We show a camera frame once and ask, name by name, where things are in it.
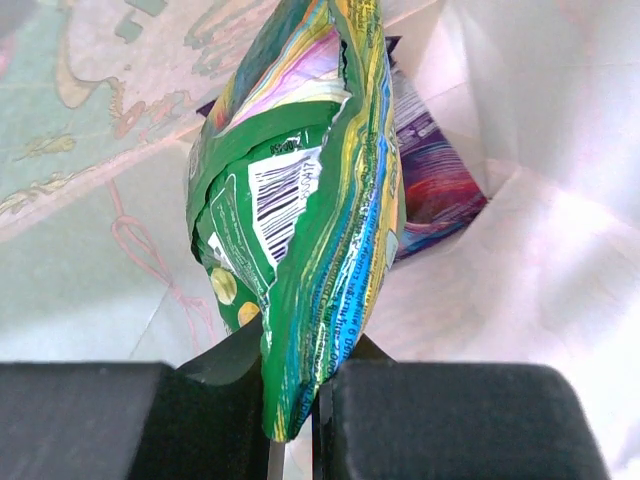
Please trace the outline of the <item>white paper bag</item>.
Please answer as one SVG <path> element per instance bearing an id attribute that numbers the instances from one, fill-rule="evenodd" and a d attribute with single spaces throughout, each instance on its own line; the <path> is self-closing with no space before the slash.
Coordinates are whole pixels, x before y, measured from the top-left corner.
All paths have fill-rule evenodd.
<path id="1" fill-rule="evenodd" d="M 185 226 L 198 108 L 271 1 L 1 5 L 1 357 L 178 365 L 225 329 Z M 639 475 L 639 5 L 385 1 L 395 58 L 487 197 L 398 262 L 368 334 L 400 360 L 519 361 Z"/>

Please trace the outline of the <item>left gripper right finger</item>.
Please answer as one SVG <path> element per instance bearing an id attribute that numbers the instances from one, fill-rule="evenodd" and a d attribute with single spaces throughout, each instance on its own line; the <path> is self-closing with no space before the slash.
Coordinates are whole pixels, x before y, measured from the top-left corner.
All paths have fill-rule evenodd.
<path id="1" fill-rule="evenodd" d="M 362 338 L 318 393 L 317 479 L 605 479 L 577 394 L 536 364 L 398 362 Z"/>

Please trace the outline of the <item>green lime snack packet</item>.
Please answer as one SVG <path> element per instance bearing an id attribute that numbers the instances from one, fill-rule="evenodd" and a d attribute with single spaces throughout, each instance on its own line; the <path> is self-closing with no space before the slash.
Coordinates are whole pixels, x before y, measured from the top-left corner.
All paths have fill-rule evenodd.
<path id="1" fill-rule="evenodd" d="M 351 355 L 404 226 L 375 1 L 283 1 L 189 156 L 186 219 L 231 330 L 259 317 L 263 428 L 293 440 Z"/>

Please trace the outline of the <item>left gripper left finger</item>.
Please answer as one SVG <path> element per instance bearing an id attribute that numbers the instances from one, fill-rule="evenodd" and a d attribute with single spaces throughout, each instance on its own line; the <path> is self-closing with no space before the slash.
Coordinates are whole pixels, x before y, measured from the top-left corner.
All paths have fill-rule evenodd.
<path id="1" fill-rule="evenodd" d="M 184 365 L 1 366 L 5 479 L 279 479 L 262 429 L 262 325 Z"/>

